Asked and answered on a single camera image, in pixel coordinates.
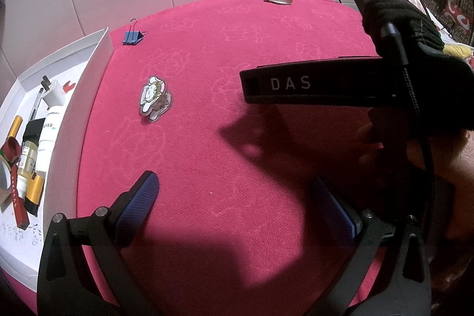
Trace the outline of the right hand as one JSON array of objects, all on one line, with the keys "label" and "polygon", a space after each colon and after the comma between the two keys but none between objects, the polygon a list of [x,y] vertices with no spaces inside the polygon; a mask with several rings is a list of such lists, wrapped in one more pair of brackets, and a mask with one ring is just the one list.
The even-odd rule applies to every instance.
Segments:
[{"label": "right hand", "polygon": [[431,155],[436,180],[454,192],[445,232],[454,251],[442,252],[432,261],[433,287],[448,290],[459,282],[473,261],[473,132],[462,130],[432,136]]}]

